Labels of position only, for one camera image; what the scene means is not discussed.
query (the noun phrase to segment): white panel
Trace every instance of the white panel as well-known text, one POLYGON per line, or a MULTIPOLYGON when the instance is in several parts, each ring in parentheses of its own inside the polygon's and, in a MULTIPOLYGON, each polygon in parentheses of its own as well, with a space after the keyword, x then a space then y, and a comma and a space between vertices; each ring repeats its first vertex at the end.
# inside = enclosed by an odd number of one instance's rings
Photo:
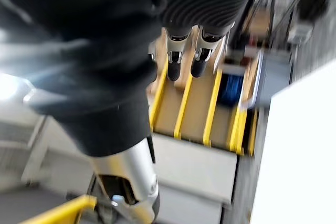
POLYGON ((271 102, 251 224, 334 223, 336 61, 271 102))
POLYGON ((161 183, 230 204, 237 156, 153 134, 156 165, 161 183))
POLYGON ((43 187, 62 195, 67 191, 86 194, 93 174, 86 160, 50 152, 45 159, 45 168, 50 177, 40 182, 43 187))
POLYGON ((19 102, 0 101, 0 121, 19 124, 24 126, 35 126, 39 115, 32 109, 19 102))
POLYGON ((219 224, 220 203, 160 185, 159 223, 219 224))
POLYGON ((49 148, 55 152, 85 158, 84 155, 79 152, 69 135, 54 119, 48 120, 46 129, 41 138, 43 141, 48 141, 49 148))

